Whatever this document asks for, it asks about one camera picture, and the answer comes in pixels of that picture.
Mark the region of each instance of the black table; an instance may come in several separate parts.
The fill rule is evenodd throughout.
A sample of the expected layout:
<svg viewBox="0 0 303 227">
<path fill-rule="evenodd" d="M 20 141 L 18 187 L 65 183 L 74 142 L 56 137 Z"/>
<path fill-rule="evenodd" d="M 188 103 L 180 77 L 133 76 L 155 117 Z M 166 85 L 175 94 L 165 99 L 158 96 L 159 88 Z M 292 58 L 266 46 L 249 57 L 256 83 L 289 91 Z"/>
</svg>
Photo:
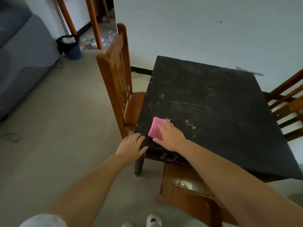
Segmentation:
<svg viewBox="0 0 303 227">
<path fill-rule="evenodd" d="M 263 181 L 303 174 L 254 75 L 158 56 L 135 132 L 147 137 L 154 117 L 169 118 L 185 137 Z M 147 137 L 144 158 L 189 165 Z"/>
</svg>

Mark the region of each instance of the black trash bag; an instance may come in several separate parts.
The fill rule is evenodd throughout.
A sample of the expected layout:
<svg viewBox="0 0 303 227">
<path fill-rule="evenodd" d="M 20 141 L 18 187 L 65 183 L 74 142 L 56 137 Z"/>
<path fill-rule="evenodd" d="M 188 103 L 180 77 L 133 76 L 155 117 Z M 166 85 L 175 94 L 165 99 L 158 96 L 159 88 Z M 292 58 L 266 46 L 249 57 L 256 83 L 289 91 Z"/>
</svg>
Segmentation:
<svg viewBox="0 0 303 227">
<path fill-rule="evenodd" d="M 76 42 L 73 43 L 65 43 L 63 42 L 63 38 L 74 38 Z M 59 37 L 56 42 L 58 44 L 58 50 L 59 53 L 62 54 L 64 52 L 65 54 L 69 53 L 71 49 L 73 49 L 76 45 L 78 45 L 78 42 L 80 40 L 80 37 L 78 35 L 65 35 L 62 37 Z"/>
</svg>

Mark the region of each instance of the left hand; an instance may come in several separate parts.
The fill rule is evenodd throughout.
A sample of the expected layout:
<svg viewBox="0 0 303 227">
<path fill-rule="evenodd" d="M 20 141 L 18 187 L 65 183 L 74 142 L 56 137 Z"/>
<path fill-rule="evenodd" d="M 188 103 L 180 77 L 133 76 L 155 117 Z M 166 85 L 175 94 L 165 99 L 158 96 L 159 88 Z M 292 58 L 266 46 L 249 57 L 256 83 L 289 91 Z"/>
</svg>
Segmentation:
<svg viewBox="0 0 303 227">
<path fill-rule="evenodd" d="M 123 139 L 119 145 L 115 155 L 120 155 L 125 160 L 125 164 L 129 165 L 133 161 L 137 160 L 142 154 L 147 150 L 147 146 L 139 150 L 140 145 L 142 144 L 144 136 L 141 136 L 140 133 L 132 134 Z"/>
</svg>

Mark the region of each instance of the sofa cushion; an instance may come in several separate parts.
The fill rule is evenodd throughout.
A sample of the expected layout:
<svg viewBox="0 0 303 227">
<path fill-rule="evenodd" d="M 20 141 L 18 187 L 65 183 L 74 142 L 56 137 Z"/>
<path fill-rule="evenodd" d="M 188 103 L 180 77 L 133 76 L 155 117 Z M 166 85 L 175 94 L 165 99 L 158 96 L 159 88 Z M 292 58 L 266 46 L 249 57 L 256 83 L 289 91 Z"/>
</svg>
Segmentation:
<svg viewBox="0 0 303 227">
<path fill-rule="evenodd" d="M 4 7 L 0 10 L 0 48 L 25 24 L 32 13 L 21 7 Z"/>
</svg>

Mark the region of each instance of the white shoe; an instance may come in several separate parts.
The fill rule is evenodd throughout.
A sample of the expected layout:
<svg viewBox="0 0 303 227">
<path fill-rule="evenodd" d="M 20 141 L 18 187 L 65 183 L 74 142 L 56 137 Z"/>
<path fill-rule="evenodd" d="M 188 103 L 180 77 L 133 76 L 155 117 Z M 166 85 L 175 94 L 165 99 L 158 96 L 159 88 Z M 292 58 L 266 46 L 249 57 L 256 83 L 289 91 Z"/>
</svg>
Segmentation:
<svg viewBox="0 0 303 227">
<path fill-rule="evenodd" d="M 162 227 L 161 218 L 157 214 L 151 213 L 146 219 L 146 227 Z"/>
<path fill-rule="evenodd" d="M 126 222 L 121 227 L 134 227 L 131 223 Z"/>
</svg>

